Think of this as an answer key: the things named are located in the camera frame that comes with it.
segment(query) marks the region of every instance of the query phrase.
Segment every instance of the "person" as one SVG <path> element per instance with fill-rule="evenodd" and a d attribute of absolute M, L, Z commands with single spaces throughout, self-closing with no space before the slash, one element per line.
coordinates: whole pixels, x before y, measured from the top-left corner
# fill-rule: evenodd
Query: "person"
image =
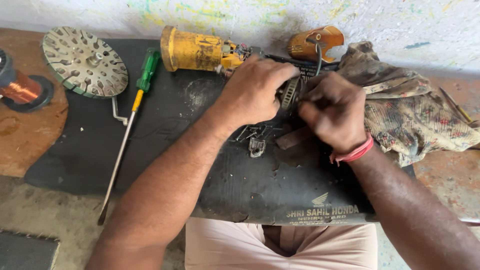
<path fill-rule="evenodd" d="M 278 241 L 261 225 L 189 218 L 223 143 L 241 126 L 275 117 L 280 106 L 276 90 L 298 75 L 289 63 L 249 57 L 214 105 L 123 195 L 86 268 L 160 269 L 167 244 L 187 222 L 186 269 L 376 269 L 373 224 L 277 226 Z M 311 92 L 299 116 L 314 133 L 340 155 L 364 145 L 362 88 L 333 72 L 312 78 L 307 87 Z M 328 106 L 319 109 L 315 102 L 320 99 Z M 385 234 L 412 269 L 480 269 L 475 235 L 379 149 L 372 147 L 347 163 Z M 293 255 L 282 254 L 288 249 Z"/>

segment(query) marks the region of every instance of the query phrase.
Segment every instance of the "hand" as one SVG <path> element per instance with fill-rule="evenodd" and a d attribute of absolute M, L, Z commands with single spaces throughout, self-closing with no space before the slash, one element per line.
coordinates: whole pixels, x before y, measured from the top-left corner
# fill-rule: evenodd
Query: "hand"
<path fill-rule="evenodd" d="M 290 63 L 250 56 L 232 75 L 211 110 L 234 129 L 275 117 L 280 102 L 276 90 L 300 71 Z"/>
<path fill-rule="evenodd" d="M 338 154 L 348 154 L 367 140 L 363 125 L 365 91 L 335 72 L 307 82 L 307 101 L 299 115 Z M 326 106 L 319 108 L 315 103 Z"/>

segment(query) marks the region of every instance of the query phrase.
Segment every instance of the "red thread bracelet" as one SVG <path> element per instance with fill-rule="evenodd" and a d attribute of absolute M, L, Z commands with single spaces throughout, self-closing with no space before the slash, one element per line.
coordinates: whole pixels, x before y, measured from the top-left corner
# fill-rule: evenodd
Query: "red thread bracelet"
<path fill-rule="evenodd" d="M 361 146 L 355 148 L 353 151 L 346 155 L 337 155 L 335 152 L 332 152 L 330 155 L 330 163 L 333 164 L 333 161 L 336 161 L 337 166 L 340 166 L 340 161 L 349 162 L 354 161 L 365 155 L 368 150 L 373 146 L 373 138 L 370 135 L 370 132 L 367 132 L 367 141 L 364 142 Z"/>

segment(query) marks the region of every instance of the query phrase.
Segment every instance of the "copper wire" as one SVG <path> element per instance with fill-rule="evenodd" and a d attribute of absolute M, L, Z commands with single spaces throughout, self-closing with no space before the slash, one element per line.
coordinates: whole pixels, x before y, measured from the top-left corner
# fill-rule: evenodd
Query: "copper wire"
<path fill-rule="evenodd" d="M 16 71 L 17 79 L 7 87 L 0 87 L 0 95 L 12 99 L 16 103 L 25 104 L 36 99 L 42 90 L 40 84 L 20 71 Z"/>

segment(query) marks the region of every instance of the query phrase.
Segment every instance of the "white wall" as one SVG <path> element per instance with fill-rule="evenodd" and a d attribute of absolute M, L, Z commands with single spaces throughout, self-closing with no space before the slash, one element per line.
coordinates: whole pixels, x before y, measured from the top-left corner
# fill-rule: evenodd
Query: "white wall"
<path fill-rule="evenodd" d="M 372 41 L 386 62 L 480 74 L 479 0 L 0 0 L 0 27 L 159 38 L 173 25 L 277 54 L 292 34 L 328 24 L 346 44 Z"/>

